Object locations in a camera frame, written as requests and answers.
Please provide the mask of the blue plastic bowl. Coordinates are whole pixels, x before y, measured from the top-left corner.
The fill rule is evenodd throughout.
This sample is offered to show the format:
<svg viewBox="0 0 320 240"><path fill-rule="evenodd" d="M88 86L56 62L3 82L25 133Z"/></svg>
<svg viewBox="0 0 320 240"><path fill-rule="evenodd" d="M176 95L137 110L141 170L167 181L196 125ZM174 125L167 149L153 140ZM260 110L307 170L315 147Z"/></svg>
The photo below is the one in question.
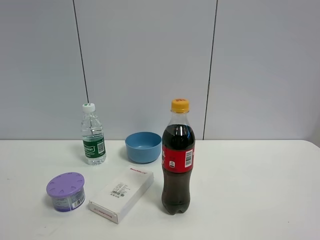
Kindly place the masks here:
<svg viewBox="0 0 320 240"><path fill-rule="evenodd" d="M125 139L125 146L129 160L138 164L148 164L160 156L162 138L153 132L136 132Z"/></svg>

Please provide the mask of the purple lid air freshener can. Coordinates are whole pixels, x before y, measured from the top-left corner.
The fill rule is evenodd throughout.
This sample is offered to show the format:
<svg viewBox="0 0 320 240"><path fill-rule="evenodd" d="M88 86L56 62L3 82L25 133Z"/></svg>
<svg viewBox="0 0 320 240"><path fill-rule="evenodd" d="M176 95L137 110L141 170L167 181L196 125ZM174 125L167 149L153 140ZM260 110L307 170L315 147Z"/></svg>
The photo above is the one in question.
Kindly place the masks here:
<svg viewBox="0 0 320 240"><path fill-rule="evenodd" d="M71 212L86 199L85 178L78 172L66 172L54 177L46 186L53 207L58 212Z"/></svg>

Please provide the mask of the clear water bottle green label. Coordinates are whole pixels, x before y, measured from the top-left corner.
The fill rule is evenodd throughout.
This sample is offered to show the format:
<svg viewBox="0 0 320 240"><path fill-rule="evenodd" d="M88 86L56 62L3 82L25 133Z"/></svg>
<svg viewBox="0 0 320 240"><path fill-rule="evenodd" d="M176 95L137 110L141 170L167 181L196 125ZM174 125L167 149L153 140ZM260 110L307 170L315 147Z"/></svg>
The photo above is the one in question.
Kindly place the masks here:
<svg viewBox="0 0 320 240"><path fill-rule="evenodd" d="M100 165L107 157L103 125L94 103L83 104L82 113L81 136L85 158L89 165Z"/></svg>

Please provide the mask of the white cardboard box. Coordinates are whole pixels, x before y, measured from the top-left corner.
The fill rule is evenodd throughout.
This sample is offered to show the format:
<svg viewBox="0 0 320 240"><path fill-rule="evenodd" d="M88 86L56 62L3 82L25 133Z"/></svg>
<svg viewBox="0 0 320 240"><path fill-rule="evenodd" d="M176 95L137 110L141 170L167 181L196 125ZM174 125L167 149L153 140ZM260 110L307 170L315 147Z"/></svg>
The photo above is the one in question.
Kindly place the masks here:
<svg viewBox="0 0 320 240"><path fill-rule="evenodd" d="M88 202L89 209L119 224L154 182L150 170L130 165Z"/></svg>

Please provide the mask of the cola bottle yellow cap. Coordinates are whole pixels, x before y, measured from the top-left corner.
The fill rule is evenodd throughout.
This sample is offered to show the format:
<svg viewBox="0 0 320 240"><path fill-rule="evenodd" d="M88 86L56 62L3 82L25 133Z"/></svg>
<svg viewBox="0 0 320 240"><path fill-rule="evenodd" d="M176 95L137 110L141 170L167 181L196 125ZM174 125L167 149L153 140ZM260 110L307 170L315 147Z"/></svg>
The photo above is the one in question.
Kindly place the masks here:
<svg viewBox="0 0 320 240"><path fill-rule="evenodd" d="M188 121L189 101L171 102L171 119L162 135L163 190L161 202L171 215L189 208L190 180L194 166L196 138Z"/></svg>

